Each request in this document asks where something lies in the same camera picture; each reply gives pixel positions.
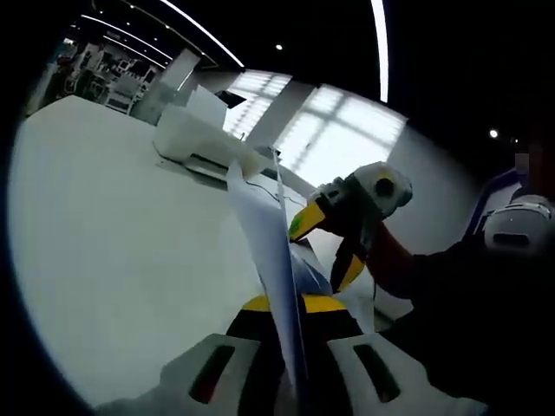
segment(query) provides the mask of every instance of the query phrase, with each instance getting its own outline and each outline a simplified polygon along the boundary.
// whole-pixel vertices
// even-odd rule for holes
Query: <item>ceiling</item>
[[[378,39],[370,0],[171,1],[221,41],[245,68],[285,73],[380,99]],[[383,3],[388,106],[408,116],[411,124],[481,178],[511,167],[510,141],[521,134],[514,121],[519,118],[523,85],[534,67],[530,59],[533,51],[543,50],[538,38],[530,35],[523,6],[498,0]],[[172,57],[189,48],[201,56],[201,68],[241,69],[161,0],[94,0],[84,13]],[[83,18],[75,25],[80,36],[101,37],[106,29],[110,35],[120,35]],[[160,64],[168,62],[132,37],[121,36],[120,41],[142,53],[147,50],[145,55]],[[277,50],[276,44],[283,45],[283,50]],[[489,137],[491,128],[499,130],[498,139]]]

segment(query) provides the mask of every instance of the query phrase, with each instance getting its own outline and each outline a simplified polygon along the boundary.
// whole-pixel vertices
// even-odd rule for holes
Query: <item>white table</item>
[[[224,333],[262,293],[227,193],[157,166],[153,132],[68,97],[27,119],[16,142],[9,227],[17,279],[42,342],[91,405],[155,386],[164,364]],[[301,209],[287,205],[289,218]],[[339,240],[318,231],[310,242],[330,268]],[[366,330],[370,279],[341,295]]]

